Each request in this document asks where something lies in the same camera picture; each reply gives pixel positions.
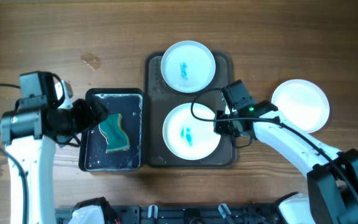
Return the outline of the white plate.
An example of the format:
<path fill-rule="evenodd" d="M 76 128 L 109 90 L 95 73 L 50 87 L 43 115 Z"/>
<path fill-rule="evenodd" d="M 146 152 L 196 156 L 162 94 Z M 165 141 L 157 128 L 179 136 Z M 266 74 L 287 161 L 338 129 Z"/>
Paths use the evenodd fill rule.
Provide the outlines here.
<path fill-rule="evenodd" d="M 271 102 L 291 121 L 307 133 L 320 130 L 330 115 L 325 93 L 312 82 L 292 79 L 280 84 Z"/>
<path fill-rule="evenodd" d="M 162 136 L 177 157 L 195 161 L 209 156 L 221 136 L 214 132 L 214 112 L 205 105 L 185 103 L 169 112 L 163 122 Z"/>
<path fill-rule="evenodd" d="M 216 62 L 212 52 L 192 40 L 177 42 L 162 56 L 160 71 L 167 85 L 181 93 L 196 93 L 213 80 Z"/>

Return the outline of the green yellow sponge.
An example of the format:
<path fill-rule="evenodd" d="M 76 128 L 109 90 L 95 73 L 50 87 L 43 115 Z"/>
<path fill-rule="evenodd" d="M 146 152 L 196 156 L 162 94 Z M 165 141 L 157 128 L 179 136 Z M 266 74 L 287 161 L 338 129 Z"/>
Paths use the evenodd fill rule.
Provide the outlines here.
<path fill-rule="evenodd" d="M 130 148 L 129 137 L 121 125 L 122 114 L 110 114 L 99 123 L 99 130 L 106 139 L 106 152 L 127 151 Z"/>

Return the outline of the white plate top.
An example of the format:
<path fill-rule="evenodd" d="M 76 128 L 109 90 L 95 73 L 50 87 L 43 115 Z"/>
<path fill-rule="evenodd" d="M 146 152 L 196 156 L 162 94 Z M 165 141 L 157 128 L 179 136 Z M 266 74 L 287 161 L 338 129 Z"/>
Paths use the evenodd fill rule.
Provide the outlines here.
<path fill-rule="evenodd" d="M 216 62 L 212 52 L 192 40 L 177 42 L 162 56 L 160 71 L 167 85 L 181 93 L 196 93 L 213 80 Z"/>

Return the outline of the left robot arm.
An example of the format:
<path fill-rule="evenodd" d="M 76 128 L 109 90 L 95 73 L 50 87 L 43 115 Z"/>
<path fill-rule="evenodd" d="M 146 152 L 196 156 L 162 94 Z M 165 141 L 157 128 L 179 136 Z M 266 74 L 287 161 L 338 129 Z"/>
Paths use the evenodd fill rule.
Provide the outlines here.
<path fill-rule="evenodd" d="M 24 73 L 19 81 L 17 108 L 0 120 L 11 179 L 11 223 L 55 223 L 56 147 L 104 121 L 108 111 L 97 98 L 71 101 L 70 87 L 54 73 Z"/>

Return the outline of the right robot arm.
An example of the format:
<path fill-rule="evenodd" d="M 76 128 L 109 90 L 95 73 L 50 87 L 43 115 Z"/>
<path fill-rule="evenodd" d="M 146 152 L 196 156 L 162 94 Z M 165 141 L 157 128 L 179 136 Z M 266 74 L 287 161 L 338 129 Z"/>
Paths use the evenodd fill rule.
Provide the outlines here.
<path fill-rule="evenodd" d="M 240 80 L 220 92 L 230 112 L 217 111 L 217 133 L 265 143 L 306 177 L 308 194 L 279 202 L 283 222 L 358 223 L 358 150 L 342 152 L 315 139 L 269 101 L 256 103 Z"/>

